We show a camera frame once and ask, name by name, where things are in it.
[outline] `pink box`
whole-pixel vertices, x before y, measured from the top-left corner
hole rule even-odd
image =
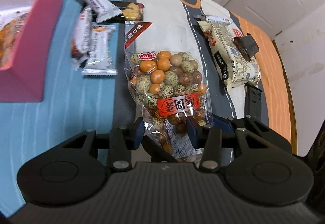
[[[48,48],[61,6],[62,0],[0,1],[0,14],[30,8],[10,63],[0,67],[0,102],[42,101]]]

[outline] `orange fabric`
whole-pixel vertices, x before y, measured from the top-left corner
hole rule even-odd
[[[269,127],[290,142],[291,123],[288,92],[277,51],[264,31],[240,16],[234,15],[238,18],[243,33],[245,35],[250,33],[260,48],[256,54],[256,60],[261,68]]]

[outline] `plastic package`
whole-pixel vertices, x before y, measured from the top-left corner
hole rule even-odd
[[[117,75],[117,70],[114,67],[108,48],[108,43],[114,30],[115,26],[112,25],[91,26],[91,48],[87,64],[82,70],[82,75]]]
[[[91,21],[93,11],[89,5],[81,11],[77,24],[74,28],[74,35],[71,39],[71,58],[75,70],[87,60],[90,50]]]
[[[214,64],[227,91],[244,83],[256,86],[261,79],[260,67],[254,57],[247,62],[236,48],[234,38],[243,34],[235,25],[208,19],[198,23],[209,40]]]
[[[96,22],[101,23],[122,14],[122,11],[108,0],[84,0],[97,13]]]
[[[19,15],[0,30],[0,67],[9,64],[17,34],[22,30],[26,17],[27,14]]]
[[[125,72],[129,91],[142,113],[149,137],[176,159],[198,155],[202,151],[191,145],[186,134],[186,118],[193,116],[201,126],[213,125],[202,64],[186,52],[186,45],[180,40],[174,39],[173,43],[179,43],[181,51],[171,51],[173,47],[163,41],[167,38],[158,36],[165,36],[162,29],[160,24],[125,22]],[[179,38],[186,37],[186,31],[176,26],[165,29],[183,32]]]

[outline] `black label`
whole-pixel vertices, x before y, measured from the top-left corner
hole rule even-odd
[[[217,64],[220,67],[221,70],[221,74],[222,74],[222,81],[227,80],[228,79],[228,69],[227,69],[227,64],[225,63],[225,61],[222,59],[221,54],[219,51],[217,51],[214,55],[214,58],[217,61]]]

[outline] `blue fabric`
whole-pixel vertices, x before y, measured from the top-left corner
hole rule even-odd
[[[82,78],[80,71],[72,70],[70,40],[80,9],[77,0],[63,0],[48,55],[43,102],[0,103],[0,211],[6,216],[24,204],[16,175],[26,161],[84,129],[111,129],[114,78]],[[117,31],[110,41],[114,62]]]

